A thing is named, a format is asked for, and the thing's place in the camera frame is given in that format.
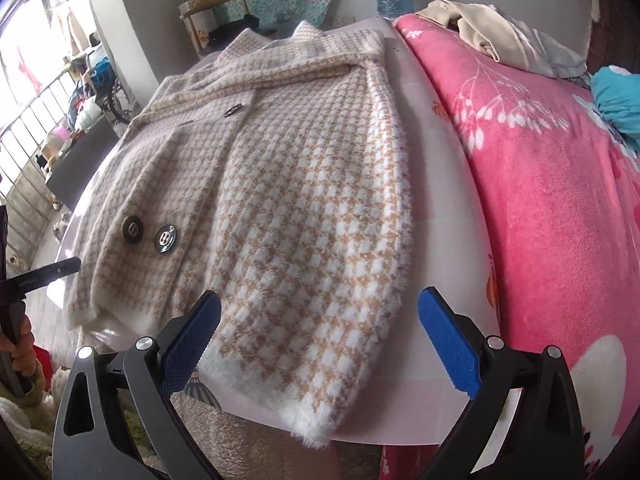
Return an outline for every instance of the coat sleeve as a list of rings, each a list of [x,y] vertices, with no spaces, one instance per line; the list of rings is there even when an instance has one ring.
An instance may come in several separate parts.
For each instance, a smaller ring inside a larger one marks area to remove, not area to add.
[[[19,408],[33,408],[42,402],[44,395],[44,375],[42,373],[42,365],[40,361],[36,360],[36,372],[31,376],[31,382],[33,386],[31,391],[24,397],[14,397],[5,387],[0,383],[0,397],[8,399]]]

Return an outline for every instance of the hand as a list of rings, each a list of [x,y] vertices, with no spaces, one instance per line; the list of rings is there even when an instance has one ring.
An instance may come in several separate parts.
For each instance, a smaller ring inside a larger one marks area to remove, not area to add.
[[[11,352],[11,358],[14,360],[12,368],[25,377],[32,376],[36,371],[34,341],[33,333],[31,333],[31,321],[26,316],[20,324],[20,341],[17,345],[14,345],[4,334],[0,334],[0,351]]]

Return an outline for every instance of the pink item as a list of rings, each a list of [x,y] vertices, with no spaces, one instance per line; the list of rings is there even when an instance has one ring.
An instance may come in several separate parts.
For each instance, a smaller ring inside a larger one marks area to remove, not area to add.
[[[38,81],[38,78],[33,73],[33,70],[27,66],[24,62],[24,58],[22,57],[22,51],[20,47],[17,47],[18,50],[18,70],[24,74],[24,76],[29,80],[29,82],[33,85],[33,91],[35,95],[40,95],[40,90],[42,90],[42,83]]]
[[[427,105],[452,118],[466,150],[495,257],[500,331],[514,348],[564,352],[593,472],[640,404],[635,155],[590,92],[500,65],[413,14],[396,29],[442,99]]]
[[[64,126],[55,127],[52,131],[52,134],[55,134],[55,136],[60,137],[60,139],[62,140],[67,140],[70,137],[69,132]]]

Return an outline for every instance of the coat button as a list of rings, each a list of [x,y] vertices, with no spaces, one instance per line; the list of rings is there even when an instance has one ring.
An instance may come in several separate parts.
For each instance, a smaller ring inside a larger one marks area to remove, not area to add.
[[[232,115],[237,114],[240,110],[242,110],[242,104],[238,103],[225,112],[225,117],[231,117]]]
[[[137,244],[142,240],[143,225],[142,220],[135,215],[127,216],[122,221],[122,236],[129,244]]]
[[[154,245],[160,254],[171,252],[178,242],[178,229],[171,224],[163,225],[156,233]]]

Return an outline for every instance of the fuzzy knit coat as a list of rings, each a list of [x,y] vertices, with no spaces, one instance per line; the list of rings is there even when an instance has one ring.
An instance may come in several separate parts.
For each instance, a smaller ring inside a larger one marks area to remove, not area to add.
[[[108,312],[153,335],[211,289],[223,312],[201,376],[322,445],[401,303],[406,172],[379,31],[246,30],[132,121],[79,227],[66,320]],[[131,215],[137,244],[121,232]],[[178,242],[161,254],[166,224]]]

